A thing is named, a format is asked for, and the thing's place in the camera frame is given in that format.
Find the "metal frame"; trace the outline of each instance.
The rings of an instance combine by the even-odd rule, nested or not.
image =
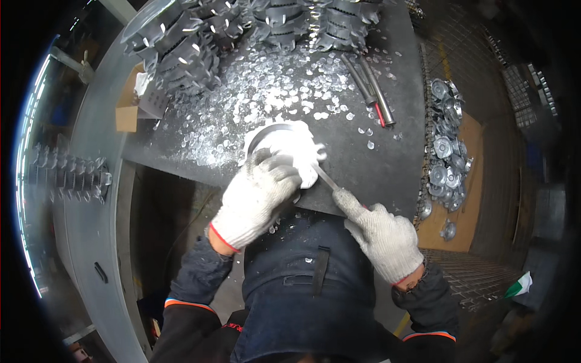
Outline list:
[[[128,239],[117,238],[117,203],[121,166],[121,151],[126,134],[116,131],[114,106],[127,77],[139,63],[137,57],[123,55],[121,34],[115,39],[87,88],[78,112],[70,143],[70,153],[97,158],[104,156],[113,183],[105,204],[64,200],[55,203],[54,223],[57,245],[64,256],[70,256],[70,275],[83,298],[103,342],[118,362],[146,362],[149,344],[136,333],[136,309],[128,308],[129,289],[121,281],[121,271],[130,266],[126,253]],[[95,272],[99,263],[108,276],[104,283]]]

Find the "yellow floor line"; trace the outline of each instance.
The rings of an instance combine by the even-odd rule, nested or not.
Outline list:
[[[446,79],[451,81],[452,72],[450,70],[450,63],[448,62],[448,54],[446,54],[446,50],[444,49],[444,43],[440,42],[437,47],[438,50],[440,50],[440,57],[442,57],[442,65],[444,66],[444,73],[446,75]]]
[[[399,325],[397,326],[396,331],[393,332],[393,335],[395,335],[399,338],[401,332],[406,327],[408,321],[410,321],[410,313],[406,311],[406,313],[403,315],[403,318],[401,319]]]

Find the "white work glove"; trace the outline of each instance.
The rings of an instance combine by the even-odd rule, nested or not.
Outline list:
[[[396,284],[422,264],[418,235],[409,219],[394,217],[379,203],[366,209],[345,189],[334,191],[333,199],[347,215],[345,228],[386,281]]]
[[[265,233],[278,216],[274,210],[299,187],[302,180],[292,163],[292,156],[260,149],[228,185],[209,227],[235,252]]]

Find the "orange stripe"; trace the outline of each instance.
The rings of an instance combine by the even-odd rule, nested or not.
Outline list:
[[[230,246],[230,244],[229,244],[228,242],[226,242],[226,241],[224,240],[224,238],[222,238],[222,236],[220,236],[220,234],[218,233],[218,231],[216,231],[216,228],[214,227],[214,225],[212,224],[212,222],[210,222],[210,228],[212,229],[212,231],[214,231],[214,233],[216,234],[216,236],[218,236],[218,238],[220,238],[220,240],[221,240],[222,242],[224,242],[224,244],[225,244],[226,246],[228,246],[228,247],[230,247],[230,248],[232,249],[232,251],[234,251],[234,252],[236,252],[236,253],[239,253],[239,252],[240,252],[240,250],[237,250],[237,249],[235,249],[234,247]]]
[[[200,307],[200,308],[204,308],[206,310],[210,310],[211,312],[213,312],[214,314],[216,314],[216,312],[209,306],[205,306],[202,304],[195,304],[195,303],[187,303],[185,301],[179,301],[179,300],[166,300],[166,303],[164,305],[164,308],[170,306],[170,305],[189,305],[189,306],[196,306],[196,307]]]
[[[414,333],[414,334],[410,334],[408,336],[406,336],[405,338],[402,339],[402,341],[406,341],[409,338],[413,338],[416,336],[420,336],[420,335],[439,335],[439,336],[445,336],[446,338],[450,338],[451,340],[456,341],[456,338],[446,332],[433,332],[433,333]]]

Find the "black strap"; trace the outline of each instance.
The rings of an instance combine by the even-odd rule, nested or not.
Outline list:
[[[319,296],[321,294],[330,253],[331,249],[329,247],[319,246],[317,261],[315,262],[315,272],[313,273],[313,296]]]

